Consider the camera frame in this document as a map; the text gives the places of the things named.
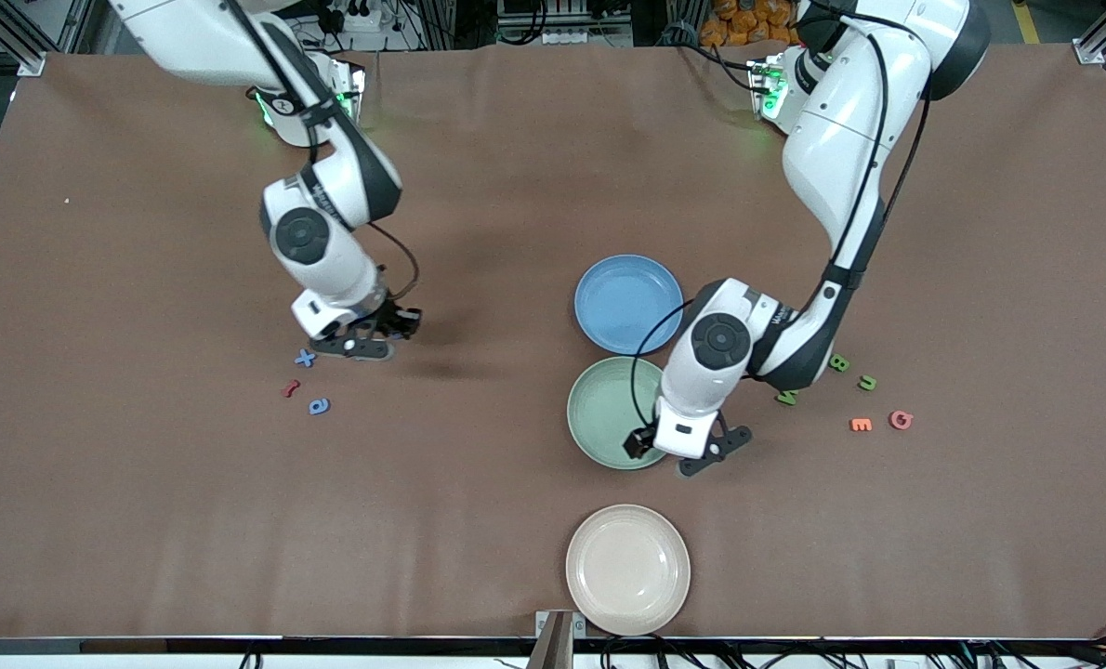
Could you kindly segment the black table edge rail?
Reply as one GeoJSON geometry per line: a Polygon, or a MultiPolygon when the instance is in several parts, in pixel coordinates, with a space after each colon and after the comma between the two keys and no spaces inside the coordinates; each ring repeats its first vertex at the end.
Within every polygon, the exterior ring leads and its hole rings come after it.
{"type": "MultiPolygon", "coordinates": [[[[379,655],[438,657],[526,656],[535,636],[0,636],[0,655],[379,655]]],[[[1064,657],[1106,662],[1106,636],[1098,638],[953,638],[952,636],[583,636],[575,650],[684,657],[719,655],[941,655],[974,658],[1064,657]]]]}

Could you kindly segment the white power strip black plugs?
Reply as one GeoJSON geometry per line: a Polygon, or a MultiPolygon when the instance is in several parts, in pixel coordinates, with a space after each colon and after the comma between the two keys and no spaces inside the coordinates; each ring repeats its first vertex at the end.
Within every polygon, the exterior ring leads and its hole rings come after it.
{"type": "Polygon", "coordinates": [[[379,33],[380,0],[312,0],[324,35],[379,33]]]}

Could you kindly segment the brown table cover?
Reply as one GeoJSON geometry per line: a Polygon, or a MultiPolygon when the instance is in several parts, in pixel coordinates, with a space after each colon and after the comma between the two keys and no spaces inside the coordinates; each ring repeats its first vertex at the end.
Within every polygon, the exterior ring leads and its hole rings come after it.
{"type": "Polygon", "coordinates": [[[568,390],[603,356],[573,289],[634,253],[688,292],[739,278],[803,305],[826,236],[778,133],[672,49],[365,62],[422,326],[392,360],[309,369],[258,221],[304,153],[243,90],[128,56],[55,58],[17,85],[0,636],[526,635],[571,606],[572,533],[615,504],[684,533],[668,634],[1106,626],[1105,71],[992,46],[932,106],[835,339],[848,370],[792,407],[739,385],[726,415],[752,445],[682,479],[571,440],[568,390]]]}

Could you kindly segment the metal table bracket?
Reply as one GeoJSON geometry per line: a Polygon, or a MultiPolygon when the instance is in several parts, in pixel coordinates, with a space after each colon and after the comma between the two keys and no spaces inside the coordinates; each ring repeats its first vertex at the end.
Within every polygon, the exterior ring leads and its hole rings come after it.
{"type": "Polygon", "coordinates": [[[586,638],[586,618],[575,610],[535,614],[536,642],[526,669],[573,669],[574,642],[586,638]]]}

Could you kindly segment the green plate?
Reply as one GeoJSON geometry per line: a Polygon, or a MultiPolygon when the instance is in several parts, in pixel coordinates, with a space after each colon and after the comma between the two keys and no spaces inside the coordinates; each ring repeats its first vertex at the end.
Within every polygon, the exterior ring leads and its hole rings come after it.
{"type": "Polygon", "coordinates": [[[567,398],[567,426],[575,445],[599,466],[620,471],[655,466],[666,454],[651,449],[639,458],[625,442],[650,418],[661,369],[626,356],[596,360],[582,372],[567,398]]]}

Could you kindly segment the beige plate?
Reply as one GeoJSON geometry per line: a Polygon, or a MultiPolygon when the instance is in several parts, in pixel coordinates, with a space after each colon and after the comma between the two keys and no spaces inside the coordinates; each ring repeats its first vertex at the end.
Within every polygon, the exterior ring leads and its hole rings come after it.
{"type": "Polygon", "coordinates": [[[643,505],[608,505],[574,531],[565,560],[572,602],[616,636],[660,633],[684,609],[691,560],[672,522],[643,505]]]}

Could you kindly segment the orange packets pile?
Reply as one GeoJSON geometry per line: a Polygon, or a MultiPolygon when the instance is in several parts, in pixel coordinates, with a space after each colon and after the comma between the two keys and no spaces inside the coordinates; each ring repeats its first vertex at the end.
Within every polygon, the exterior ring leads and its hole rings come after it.
{"type": "Polygon", "coordinates": [[[698,29],[699,46],[748,46],[762,41],[799,44],[791,0],[710,0],[698,29]]]}

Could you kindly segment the blue plate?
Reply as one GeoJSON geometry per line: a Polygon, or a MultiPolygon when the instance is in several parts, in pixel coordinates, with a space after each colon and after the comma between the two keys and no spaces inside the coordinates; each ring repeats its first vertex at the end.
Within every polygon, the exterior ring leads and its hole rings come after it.
{"type": "Polygon", "coordinates": [[[684,292],[672,272],[641,255],[601,259],[575,288],[574,317],[603,351],[646,355],[662,347],[684,321],[684,292]]]}

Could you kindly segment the long white power strip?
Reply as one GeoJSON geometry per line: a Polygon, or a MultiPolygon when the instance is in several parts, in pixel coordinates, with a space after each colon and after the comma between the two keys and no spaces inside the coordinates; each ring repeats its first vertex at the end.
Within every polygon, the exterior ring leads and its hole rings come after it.
{"type": "Polygon", "coordinates": [[[541,46],[578,46],[578,44],[599,44],[616,49],[634,46],[632,27],[626,24],[547,27],[540,35],[539,43],[541,46]]]}

